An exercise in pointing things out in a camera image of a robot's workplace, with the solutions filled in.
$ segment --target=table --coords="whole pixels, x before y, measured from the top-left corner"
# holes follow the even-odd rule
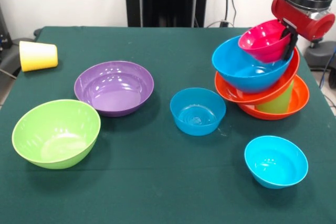
[[[0,223],[336,223],[336,123],[302,59],[299,75],[310,101],[281,121],[262,121],[227,102],[218,130],[180,132],[170,98],[181,89],[215,90],[212,52],[245,29],[46,27],[38,41],[56,44],[59,65],[21,73],[0,110]],[[91,153],[67,170],[39,168],[19,157],[11,133],[33,107],[75,99],[85,69],[109,60],[146,67],[155,88],[147,103],[123,118],[102,118]],[[297,144],[307,177],[283,190],[261,187],[244,148],[271,134]]]

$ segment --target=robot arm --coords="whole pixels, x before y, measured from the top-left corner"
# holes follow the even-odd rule
[[[291,33],[291,41],[283,53],[288,59],[297,42],[298,35],[309,41],[321,39],[335,22],[330,13],[332,0],[273,0],[272,13],[285,26],[283,36]]]

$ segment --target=yellow cup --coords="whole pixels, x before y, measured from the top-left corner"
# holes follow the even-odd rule
[[[52,44],[20,41],[20,62],[23,72],[58,65],[57,47]]]

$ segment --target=blue bowl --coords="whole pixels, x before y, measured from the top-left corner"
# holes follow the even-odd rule
[[[225,115],[226,105],[222,97],[211,90],[189,88],[173,96],[170,110],[181,131],[203,136],[217,129]]]
[[[308,161],[302,150],[277,136],[260,136],[245,148],[245,162],[262,186],[281,189],[302,181]]]
[[[236,89],[246,93],[259,93],[271,87],[288,68],[287,61],[263,63],[238,46],[240,36],[221,44],[212,56],[212,64],[220,75]]]

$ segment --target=plastic bowl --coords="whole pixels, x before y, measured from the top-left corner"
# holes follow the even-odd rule
[[[12,144],[29,162],[48,169],[76,165],[92,149],[100,118],[90,105],[76,100],[56,100],[27,112],[16,123]]]
[[[277,136],[260,136],[249,142],[245,162],[256,181],[269,189],[293,186],[308,172],[308,161],[302,150]]]
[[[289,66],[280,79],[269,89],[264,92],[251,94],[237,90],[227,83],[217,72],[215,75],[215,85],[217,92],[225,99],[238,104],[261,104],[271,101],[283,93],[290,85],[295,74],[299,69],[300,55],[298,49],[294,49],[293,58]]]
[[[142,66],[109,61],[84,71],[75,82],[78,100],[104,116],[124,116],[137,110],[152,94],[154,80]]]
[[[270,20],[246,31],[239,39],[239,47],[264,63],[281,59],[285,47],[290,42],[290,34],[280,39],[285,26]]]
[[[293,83],[293,90],[291,93],[291,98],[289,101],[288,110],[285,113],[281,114],[274,114],[274,113],[267,113],[263,111],[259,111],[256,109],[254,105],[245,105],[245,104],[238,104],[238,106],[247,114],[262,120],[280,120],[287,118],[291,115],[302,110],[309,101],[309,89],[305,82],[299,77],[295,76],[294,83]]]
[[[215,92],[189,88],[176,93],[170,109],[176,126],[186,134],[203,136],[217,129],[226,112],[224,100]]]
[[[240,36],[221,44],[212,63],[224,80],[246,93],[259,93],[270,88],[286,71],[292,60],[262,63],[238,47]]]

